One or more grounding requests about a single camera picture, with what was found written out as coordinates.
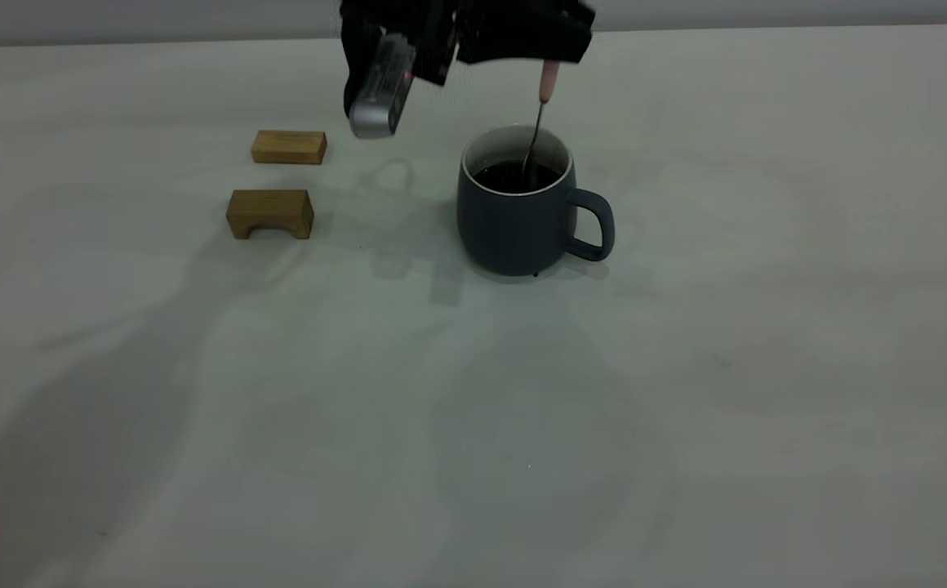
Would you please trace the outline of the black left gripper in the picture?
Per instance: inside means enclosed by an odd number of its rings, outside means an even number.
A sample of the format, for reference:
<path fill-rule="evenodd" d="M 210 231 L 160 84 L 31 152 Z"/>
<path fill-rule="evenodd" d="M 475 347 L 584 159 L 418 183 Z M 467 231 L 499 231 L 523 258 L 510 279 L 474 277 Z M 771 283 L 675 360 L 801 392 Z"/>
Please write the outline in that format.
<path fill-rule="evenodd" d="M 579 63 L 597 12 L 585 1 L 342 1 L 340 41 L 348 66 L 346 92 L 358 92 L 377 62 L 380 42 L 399 36 L 410 52 L 400 79 L 442 86 L 467 11 L 476 7 L 481 30 L 460 44 L 459 61 L 547 60 Z"/>

